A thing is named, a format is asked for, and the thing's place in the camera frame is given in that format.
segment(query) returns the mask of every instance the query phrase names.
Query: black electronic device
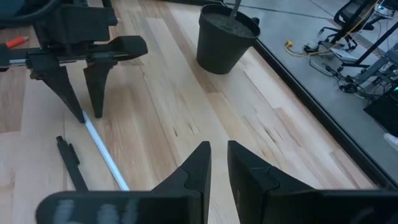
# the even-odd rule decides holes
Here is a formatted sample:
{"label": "black electronic device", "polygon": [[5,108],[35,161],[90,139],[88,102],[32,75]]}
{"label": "black electronic device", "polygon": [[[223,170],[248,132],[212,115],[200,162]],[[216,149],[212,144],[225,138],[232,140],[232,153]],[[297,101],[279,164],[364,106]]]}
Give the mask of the black electronic device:
{"label": "black electronic device", "polygon": [[398,136],[398,87],[391,88],[364,110],[388,133]]}
{"label": "black electronic device", "polygon": [[383,0],[381,1],[381,5],[390,9],[390,10],[398,10],[398,1],[397,0]]}
{"label": "black electronic device", "polygon": [[[57,138],[76,192],[44,199],[38,224],[204,224],[210,201],[211,148],[202,142],[168,178],[148,192],[91,192],[82,184],[73,147]],[[228,142],[231,190],[242,224],[398,223],[398,192],[316,190],[236,141]]]}
{"label": "black electronic device", "polygon": [[31,70],[30,77],[49,86],[81,123],[85,122],[83,112],[67,69],[60,64],[86,60],[84,74],[88,93],[94,114],[100,118],[105,83],[111,68],[119,61],[148,52],[146,42],[140,36],[122,36],[107,44],[95,44],[96,41],[108,41],[109,26],[118,23],[110,0],[102,0],[104,7],[89,7],[87,0],[0,2],[0,27],[31,24],[40,44],[40,48],[32,49],[8,49],[1,44],[0,72],[12,66],[27,66]]}

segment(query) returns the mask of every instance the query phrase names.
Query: wooden table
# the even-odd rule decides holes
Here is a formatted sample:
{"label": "wooden table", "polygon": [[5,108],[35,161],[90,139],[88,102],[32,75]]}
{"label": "wooden table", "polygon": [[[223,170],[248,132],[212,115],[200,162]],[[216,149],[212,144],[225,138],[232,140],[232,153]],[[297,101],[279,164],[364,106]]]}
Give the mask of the wooden table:
{"label": "wooden table", "polygon": [[[254,50],[228,75],[195,60],[200,7],[150,0],[113,1],[117,35],[141,35],[149,53],[114,67],[106,85],[104,117],[94,119],[85,62],[67,66],[87,111],[132,190],[150,190],[202,141],[212,146],[209,223],[238,223],[228,180],[227,141],[235,139],[286,173],[318,189],[374,185]],[[2,30],[0,40],[29,35]],[[72,143],[90,190],[117,190],[85,126],[25,68],[0,74],[0,217],[34,223],[47,195],[73,190],[55,137]]]}

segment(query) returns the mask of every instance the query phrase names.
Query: black table frame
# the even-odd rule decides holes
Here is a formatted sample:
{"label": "black table frame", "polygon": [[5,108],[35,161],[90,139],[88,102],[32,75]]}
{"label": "black table frame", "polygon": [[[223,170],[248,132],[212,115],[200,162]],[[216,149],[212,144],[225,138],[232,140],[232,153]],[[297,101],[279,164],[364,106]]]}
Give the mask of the black table frame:
{"label": "black table frame", "polygon": [[[351,19],[341,28],[341,30],[335,35],[335,37],[330,41],[331,44],[335,44],[341,38],[343,38],[346,33],[355,26],[356,19],[359,17],[360,13],[365,9],[365,7],[374,2],[374,0],[367,0],[360,5],[360,7],[355,11]],[[338,71],[341,71],[343,67],[356,67],[356,68],[368,68],[370,65],[363,65],[362,62],[365,60],[374,50],[376,50],[381,43],[383,43],[396,29],[398,28],[398,22],[396,22],[386,33],[384,33],[362,56],[353,63],[343,62],[340,65]]]}
{"label": "black table frame", "polygon": [[[197,6],[204,6],[205,4],[221,4],[226,6],[222,0],[164,1],[193,4]],[[289,71],[289,69],[287,69],[260,40],[256,41],[254,48],[375,184],[387,189],[398,189],[398,183],[395,182],[391,176],[386,173],[381,166],[372,157],[370,157],[361,146],[358,145],[358,143],[355,142],[355,140],[333,119],[329,112],[327,112],[315,97],[294,77],[292,72]]]}

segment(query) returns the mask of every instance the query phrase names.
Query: black plastic pot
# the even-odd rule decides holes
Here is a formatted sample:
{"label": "black plastic pot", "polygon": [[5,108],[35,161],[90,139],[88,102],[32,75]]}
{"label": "black plastic pot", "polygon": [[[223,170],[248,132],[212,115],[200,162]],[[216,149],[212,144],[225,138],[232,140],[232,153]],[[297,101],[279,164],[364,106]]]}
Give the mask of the black plastic pot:
{"label": "black plastic pot", "polygon": [[239,59],[254,44],[260,35],[260,28],[252,19],[238,12],[236,20],[249,28],[254,37],[241,37],[212,24],[207,14],[229,16],[232,9],[210,4],[203,6],[199,18],[199,41],[197,61],[199,65],[215,74],[226,74],[236,65]]}

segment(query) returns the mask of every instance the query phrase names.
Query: office chair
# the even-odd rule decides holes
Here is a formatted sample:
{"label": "office chair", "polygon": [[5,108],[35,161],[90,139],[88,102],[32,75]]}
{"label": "office chair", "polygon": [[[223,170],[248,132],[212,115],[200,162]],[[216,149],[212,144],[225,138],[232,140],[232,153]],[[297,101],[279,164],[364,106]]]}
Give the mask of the office chair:
{"label": "office chair", "polygon": [[[359,7],[364,4],[364,0],[350,0],[347,4],[345,4],[337,13],[335,14],[333,20],[340,25],[341,27],[347,26],[347,23],[351,20],[352,16],[355,14],[355,12],[359,9]],[[363,30],[373,30],[374,26],[373,24],[377,21],[380,21],[381,19],[386,19],[385,17],[382,16],[377,16],[375,19],[372,19],[370,21],[369,18],[372,16],[374,9],[372,9],[371,13],[367,14],[366,13],[369,11],[370,7],[372,7],[374,2],[368,3],[368,5],[365,7],[365,9],[360,13],[360,15],[354,20],[352,24],[350,24],[349,29],[351,30],[357,23],[362,20],[361,24],[357,26],[354,30],[351,31],[351,33],[355,33],[360,31],[361,29]],[[325,41],[329,42],[330,37],[336,36],[339,32],[341,32],[341,29],[337,29],[334,27],[324,27],[319,31],[319,34],[323,33],[325,29],[335,31],[335,34],[329,35]],[[358,46],[357,42],[353,39],[351,34],[348,34],[345,37],[345,40],[347,41],[347,50],[354,50],[356,46]]]}

